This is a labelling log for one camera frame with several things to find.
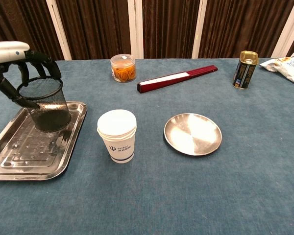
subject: plastic bag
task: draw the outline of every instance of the plastic bag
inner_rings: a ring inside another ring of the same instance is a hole
[[[294,82],[294,53],[291,57],[268,60],[260,66],[271,72],[280,72],[288,80]]]

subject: cup lid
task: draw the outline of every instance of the cup lid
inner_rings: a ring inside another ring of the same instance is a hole
[[[120,136],[135,129],[136,118],[128,110],[115,109],[101,115],[97,127],[104,135]]]
[[[135,57],[130,54],[115,55],[110,59],[111,65],[117,68],[126,68],[135,64]]]

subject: table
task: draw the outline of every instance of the table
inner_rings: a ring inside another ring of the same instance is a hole
[[[249,88],[236,89],[238,59],[137,60],[137,79],[126,84],[112,80],[109,60],[57,63],[66,100],[85,102],[88,113],[65,173],[0,182],[0,234],[294,235],[292,82],[257,66]],[[219,70],[136,90],[146,79],[211,64]],[[6,74],[14,85],[21,83],[17,71]],[[112,109],[137,118],[127,164],[109,158],[96,132],[100,115]],[[18,110],[0,93],[0,132]],[[212,119],[222,131],[220,148],[205,157],[171,148],[164,125],[180,113]]]

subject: mesh cup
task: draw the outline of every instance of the mesh cup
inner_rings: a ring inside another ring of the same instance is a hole
[[[51,76],[32,78],[18,87],[21,96],[40,106],[40,109],[28,108],[37,129],[54,132],[70,123],[71,114],[62,87],[61,79]]]

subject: white paper cup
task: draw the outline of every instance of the white paper cup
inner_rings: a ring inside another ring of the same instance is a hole
[[[98,119],[98,134],[113,161],[127,163],[134,157],[135,116],[127,110],[111,110]]]

